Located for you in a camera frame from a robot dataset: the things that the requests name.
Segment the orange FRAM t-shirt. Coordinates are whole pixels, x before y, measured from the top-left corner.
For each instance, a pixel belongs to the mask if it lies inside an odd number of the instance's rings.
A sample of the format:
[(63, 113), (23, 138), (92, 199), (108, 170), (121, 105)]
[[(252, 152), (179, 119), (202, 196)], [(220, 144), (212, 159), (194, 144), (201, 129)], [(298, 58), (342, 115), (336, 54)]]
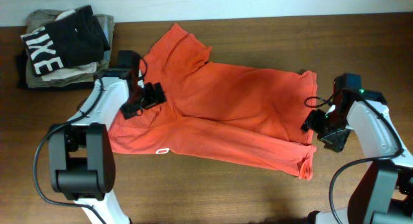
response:
[(166, 101), (110, 128), (120, 154), (196, 156), (313, 176), (312, 132), (301, 126), (317, 92), (317, 75), (215, 63), (211, 48), (173, 25), (145, 56), (145, 79)]

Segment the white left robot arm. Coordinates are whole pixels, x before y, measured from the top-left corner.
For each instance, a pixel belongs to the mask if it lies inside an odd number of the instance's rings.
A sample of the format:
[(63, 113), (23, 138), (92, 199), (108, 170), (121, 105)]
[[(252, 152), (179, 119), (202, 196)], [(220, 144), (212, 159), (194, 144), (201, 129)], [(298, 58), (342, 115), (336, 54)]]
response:
[[(145, 82), (148, 63), (133, 50), (121, 50), (117, 66), (94, 74), (91, 94), (66, 122), (52, 125), (39, 143), (32, 166), (34, 186), (45, 202), (81, 208), (92, 223), (131, 223), (114, 192), (116, 164), (108, 131), (117, 114), (131, 119), (166, 101), (160, 83)], [(37, 164), (48, 147), (50, 183), (65, 201), (41, 190)]]

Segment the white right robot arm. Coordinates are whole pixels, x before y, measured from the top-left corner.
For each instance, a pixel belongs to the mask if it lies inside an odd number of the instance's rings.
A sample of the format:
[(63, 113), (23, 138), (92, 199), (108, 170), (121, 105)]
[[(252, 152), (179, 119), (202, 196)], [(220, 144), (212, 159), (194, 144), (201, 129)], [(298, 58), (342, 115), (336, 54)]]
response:
[[(412, 153), (392, 124), (387, 100), (381, 92), (367, 90), (356, 74), (335, 78), (332, 95), (311, 105), (301, 129), (312, 130), (325, 148), (341, 152), (355, 133), (364, 153), (333, 175), (329, 189), (330, 209), (313, 211), (305, 223), (412, 223)], [(334, 185), (346, 169), (367, 163), (348, 205), (334, 205)]]

